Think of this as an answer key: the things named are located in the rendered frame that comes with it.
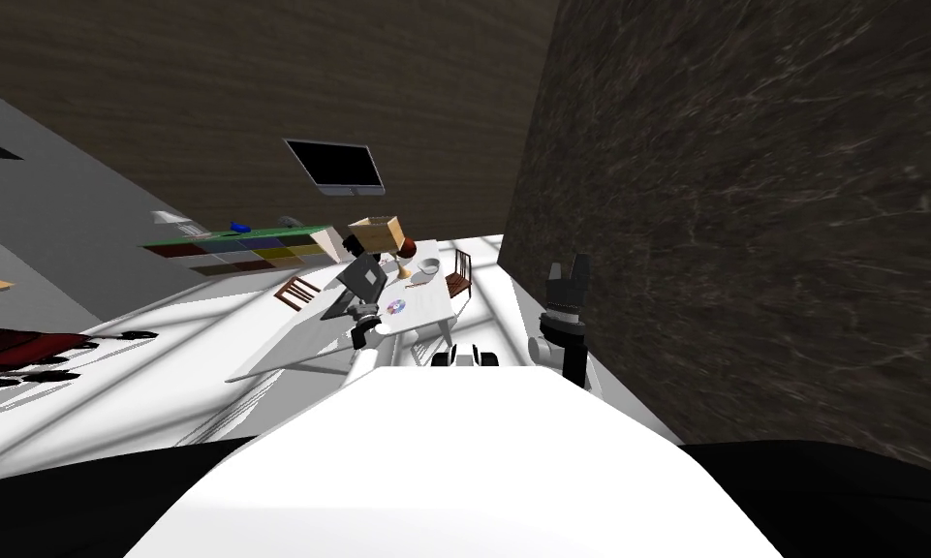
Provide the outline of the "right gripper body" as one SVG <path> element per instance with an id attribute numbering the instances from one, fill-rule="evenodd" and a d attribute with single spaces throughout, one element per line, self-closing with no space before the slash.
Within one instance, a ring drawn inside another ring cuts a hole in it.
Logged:
<path id="1" fill-rule="evenodd" d="M 578 314 L 586 304 L 587 281 L 579 278 L 548 279 L 545 286 L 546 309 L 566 314 Z"/>

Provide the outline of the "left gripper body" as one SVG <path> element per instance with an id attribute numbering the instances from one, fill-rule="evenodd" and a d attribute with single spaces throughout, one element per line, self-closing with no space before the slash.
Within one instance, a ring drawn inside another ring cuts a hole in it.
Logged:
<path id="1" fill-rule="evenodd" d="M 359 268 L 353 272 L 352 292 L 363 304 L 376 304 L 384 288 L 384 273 L 378 266 Z"/>

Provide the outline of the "dark grey laptop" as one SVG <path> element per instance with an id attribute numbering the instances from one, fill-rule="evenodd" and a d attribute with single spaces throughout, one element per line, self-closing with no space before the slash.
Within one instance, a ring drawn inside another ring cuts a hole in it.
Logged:
<path id="1" fill-rule="evenodd" d="M 376 304 L 363 304 L 352 292 L 353 272 L 356 269 L 370 266 L 378 266 L 383 271 L 380 264 L 375 260 L 374 255 L 363 253 L 356 257 L 353 262 L 339 273 L 336 279 L 345 287 L 345 290 L 320 318 L 322 321 L 336 319 L 342 316 L 349 316 L 358 321 L 365 316 L 375 316 L 378 314 L 378 302 Z M 385 287 L 388 282 L 388 277 L 384 271 L 383 273 Z"/>

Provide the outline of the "cardboard box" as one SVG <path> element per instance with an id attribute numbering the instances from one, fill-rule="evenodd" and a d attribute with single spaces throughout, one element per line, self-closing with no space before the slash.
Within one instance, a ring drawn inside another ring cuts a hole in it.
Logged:
<path id="1" fill-rule="evenodd" d="M 349 225 L 352 236 L 350 247 L 360 247 L 366 253 L 398 252 L 404 246 L 405 235 L 397 216 L 364 218 Z"/>

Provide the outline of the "white table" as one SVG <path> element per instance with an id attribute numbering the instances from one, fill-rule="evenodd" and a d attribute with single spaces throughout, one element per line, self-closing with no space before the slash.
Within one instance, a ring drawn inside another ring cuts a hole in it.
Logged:
<path id="1" fill-rule="evenodd" d="M 389 282 L 382 291 L 379 301 L 380 318 L 390 327 L 393 334 L 424 326 L 438 325 L 444 341 L 451 344 L 450 321 L 455 318 L 446 279 L 440 271 L 433 276 L 419 272 L 418 263 L 425 258 L 439 256 L 436 240 L 417 243 L 418 252 L 408 266 L 415 274 L 397 280 L 393 272 L 388 273 Z M 238 382 L 265 372 L 285 368 L 313 359 L 330 352 L 338 352 L 352 346 L 345 333 L 355 322 L 347 317 L 322 321 L 326 310 L 342 294 L 345 287 L 333 280 L 316 294 L 311 302 L 280 329 L 272 333 L 264 344 L 227 378 L 228 383 Z M 406 309 L 397 315 L 389 315 L 386 307 L 396 298 L 404 298 Z"/>

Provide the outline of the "wooden chair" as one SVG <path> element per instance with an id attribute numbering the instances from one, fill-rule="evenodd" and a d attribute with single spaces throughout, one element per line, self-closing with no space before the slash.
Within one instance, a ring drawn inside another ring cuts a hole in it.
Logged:
<path id="1" fill-rule="evenodd" d="M 451 298 L 465 292 L 471 295 L 472 269 L 471 256 L 460 249 L 456 249 L 453 271 L 446 277 L 446 284 Z"/>
<path id="2" fill-rule="evenodd" d="M 273 296 L 296 312 L 302 311 L 322 289 L 302 277 L 293 276 Z"/>

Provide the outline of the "multicoloured sideboard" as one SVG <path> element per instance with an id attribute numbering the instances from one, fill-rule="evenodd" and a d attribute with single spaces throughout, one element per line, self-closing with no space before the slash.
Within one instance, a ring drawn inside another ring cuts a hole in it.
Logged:
<path id="1" fill-rule="evenodd" d="M 291 217 L 280 218 L 272 229 L 233 223 L 227 231 L 149 243 L 143 249 L 207 277 L 328 266 L 353 257 L 334 227 L 302 226 Z"/>

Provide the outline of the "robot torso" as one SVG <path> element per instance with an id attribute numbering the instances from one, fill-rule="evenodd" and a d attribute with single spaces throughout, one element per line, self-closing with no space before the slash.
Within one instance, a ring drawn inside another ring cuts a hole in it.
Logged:
<path id="1" fill-rule="evenodd" d="M 782 558 L 597 362 L 379 367 L 235 450 L 125 558 Z"/>

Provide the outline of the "dark red sofa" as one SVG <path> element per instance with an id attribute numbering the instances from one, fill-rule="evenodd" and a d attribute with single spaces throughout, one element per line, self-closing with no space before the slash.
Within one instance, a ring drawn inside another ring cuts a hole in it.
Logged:
<path id="1" fill-rule="evenodd" d="M 79 373 L 70 370 L 27 372 L 25 367 L 62 364 L 69 351 L 93 350 L 101 340 L 138 341 L 156 338 L 157 332 L 130 330 L 115 335 L 52 333 L 0 328 L 0 388 L 21 383 L 58 383 L 74 380 Z"/>

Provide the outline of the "black wall television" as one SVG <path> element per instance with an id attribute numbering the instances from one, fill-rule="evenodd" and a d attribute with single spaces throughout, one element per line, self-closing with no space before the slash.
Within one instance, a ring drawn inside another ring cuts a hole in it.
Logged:
<path id="1" fill-rule="evenodd" d="M 313 185 L 326 196 L 382 196 L 385 186 L 367 145 L 284 139 Z"/>

